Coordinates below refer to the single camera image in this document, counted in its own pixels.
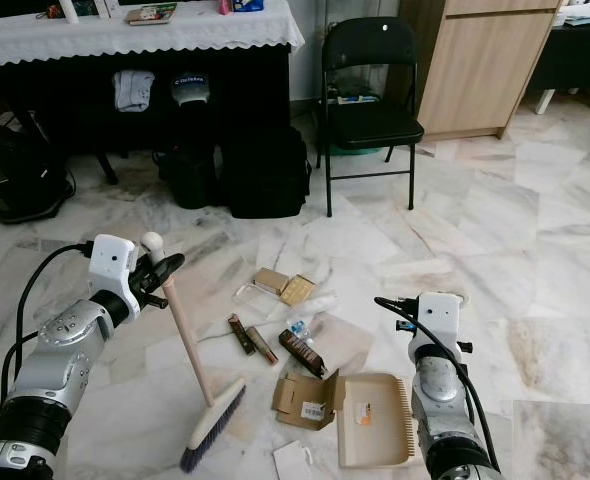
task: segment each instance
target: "blue bristles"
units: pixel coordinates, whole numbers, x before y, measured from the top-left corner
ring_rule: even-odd
[[[244,396],[245,392],[246,386],[240,390],[240,392],[237,394],[237,397],[235,397],[235,400],[231,402],[229,407],[222,414],[219,421],[213,426],[213,428],[211,428],[211,431],[208,432],[208,435],[206,435],[206,438],[204,438],[202,443],[200,443],[199,447],[197,447],[195,450],[190,450],[188,448],[184,450],[182,459],[179,461],[179,468],[181,468],[185,473],[191,473],[195,469],[206,451],[215,442],[217,436],[224,430],[226,424],[228,424],[228,421],[233,415],[233,412],[235,412],[235,409],[237,409],[240,402],[242,401],[242,397]]]

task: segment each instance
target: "barcode label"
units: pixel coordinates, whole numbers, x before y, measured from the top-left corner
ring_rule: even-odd
[[[302,404],[302,418],[308,418],[309,420],[320,421],[324,418],[324,405],[319,403],[304,402]]]

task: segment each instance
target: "brown box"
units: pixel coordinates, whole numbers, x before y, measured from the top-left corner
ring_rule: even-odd
[[[306,418],[322,405],[319,418]],[[328,380],[289,373],[277,382],[273,409],[278,421],[309,430],[324,428],[337,411],[344,468],[396,467],[415,454],[404,383],[389,373],[340,377],[336,370]]]
[[[288,277],[282,273],[262,268],[255,274],[253,283],[267,292],[281,295],[288,285]]]
[[[292,307],[306,300],[314,289],[315,284],[308,278],[295,275],[279,298]]]
[[[327,380],[305,377],[297,373],[288,373],[280,378],[273,394],[273,410],[277,410],[280,422],[321,430],[335,419],[335,410],[341,410],[344,404],[344,381],[336,370]],[[302,416],[307,405],[320,405],[322,414],[319,421]]]

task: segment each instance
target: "white lace tablecloth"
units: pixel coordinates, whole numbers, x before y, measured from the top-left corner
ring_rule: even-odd
[[[303,45],[286,0],[264,5],[261,12],[220,15],[215,1],[178,3],[171,23],[137,27],[124,18],[139,5],[122,6],[123,18],[80,17],[75,25],[34,14],[0,18],[0,65],[76,55]]]

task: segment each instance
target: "table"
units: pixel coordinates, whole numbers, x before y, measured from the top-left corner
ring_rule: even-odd
[[[528,84],[544,90],[536,113],[544,113],[556,89],[590,87],[590,25],[554,27]]]
[[[123,6],[124,16],[135,8]],[[63,155],[95,153],[115,182],[104,152],[155,148],[186,133],[169,92],[180,73],[209,75],[213,125],[223,134],[288,125],[288,54],[303,43],[286,0],[227,16],[215,1],[179,3],[170,24],[139,27],[18,15],[0,18],[0,89],[28,132],[41,138],[37,119]],[[145,112],[114,109],[111,78],[123,69],[155,73]]]

